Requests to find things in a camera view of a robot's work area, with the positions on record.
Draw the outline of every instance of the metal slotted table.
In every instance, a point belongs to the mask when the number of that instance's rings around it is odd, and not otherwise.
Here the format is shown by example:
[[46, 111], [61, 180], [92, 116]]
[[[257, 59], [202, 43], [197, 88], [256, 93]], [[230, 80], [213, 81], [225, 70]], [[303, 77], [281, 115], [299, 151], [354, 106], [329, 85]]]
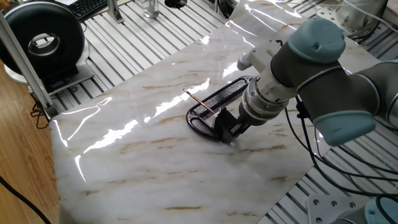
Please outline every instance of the metal slotted table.
[[[313, 18], [322, 7], [297, 4], [301, 2], [335, 3], [329, 0], [289, 1], [290, 7], [307, 18]], [[129, 2], [119, 7], [124, 19], [121, 24], [107, 13], [85, 21], [85, 35], [91, 47], [88, 65], [94, 71], [95, 77], [53, 96], [58, 111], [69, 110], [100, 95], [221, 27], [226, 19], [212, 11], [210, 4], [206, 0], [189, 0], [188, 6], [178, 11], [167, 8], [164, 2], [160, 1], [160, 16], [156, 20], [148, 20], [142, 16], [142, 9], [138, 4]], [[380, 24], [363, 47], [382, 61], [398, 58], [398, 34]], [[377, 166], [398, 169], [398, 135], [380, 123], [377, 123], [375, 131], [345, 144], [344, 147]], [[348, 172], [393, 177], [358, 162], [338, 148], [331, 149], [325, 157]], [[353, 177], [355, 186], [348, 177], [323, 164], [319, 166], [339, 184], [356, 190], [361, 188], [391, 193], [397, 184]], [[259, 223], [308, 223], [306, 203], [308, 196], [312, 194], [355, 196], [333, 187], [313, 168]]]

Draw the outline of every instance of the keyboard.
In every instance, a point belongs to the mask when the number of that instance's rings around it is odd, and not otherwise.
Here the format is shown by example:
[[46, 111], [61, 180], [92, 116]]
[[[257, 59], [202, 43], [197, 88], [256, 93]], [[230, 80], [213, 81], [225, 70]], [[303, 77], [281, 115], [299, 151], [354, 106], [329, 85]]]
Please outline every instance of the keyboard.
[[83, 22], [107, 6], [106, 0], [77, 0], [70, 4], [68, 9], [80, 22]]

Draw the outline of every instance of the white marble table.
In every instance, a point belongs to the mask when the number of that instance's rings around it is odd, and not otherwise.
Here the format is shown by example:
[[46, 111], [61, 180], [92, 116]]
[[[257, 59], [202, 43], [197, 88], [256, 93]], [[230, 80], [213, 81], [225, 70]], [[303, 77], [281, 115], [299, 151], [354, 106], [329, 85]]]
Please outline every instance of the white marble table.
[[[204, 98], [257, 75], [238, 71], [237, 59], [264, 41], [285, 42], [304, 21], [285, 4], [241, 1], [225, 26], [55, 117], [62, 210], [75, 223], [258, 222], [312, 167], [308, 152], [284, 114], [251, 127], [235, 146], [203, 139], [185, 120], [196, 103], [182, 88]], [[378, 63], [346, 42], [340, 62], [349, 72]], [[236, 113], [237, 105], [229, 109]], [[302, 136], [294, 103], [288, 109]], [[328, 147], [321, 142], [321, 149]]]

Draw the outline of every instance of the glass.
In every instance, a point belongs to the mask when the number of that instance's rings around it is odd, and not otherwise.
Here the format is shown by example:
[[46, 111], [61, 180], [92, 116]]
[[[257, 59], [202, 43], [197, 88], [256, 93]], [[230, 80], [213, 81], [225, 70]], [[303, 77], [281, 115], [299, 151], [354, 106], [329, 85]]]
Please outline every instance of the glass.
[[144, 16], [148, 18], [156, 18], [159, 15], [158, 0], [141, 0]]

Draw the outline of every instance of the wooden floor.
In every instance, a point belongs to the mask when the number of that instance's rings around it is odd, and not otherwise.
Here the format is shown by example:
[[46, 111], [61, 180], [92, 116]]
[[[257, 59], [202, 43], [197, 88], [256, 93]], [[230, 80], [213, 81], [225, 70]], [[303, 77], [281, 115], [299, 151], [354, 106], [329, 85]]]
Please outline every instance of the wooden floor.
[[[0, 175], [16, 190], [58, 223], [49, 128], [37, 129], [30, 117], [34, 105], [27, 86], [12, 81], [0, 62]], [[41, 125], [47, 122], [41, 117]], [[39, 224], [43, 221], [0, 185], [1, 224]]]

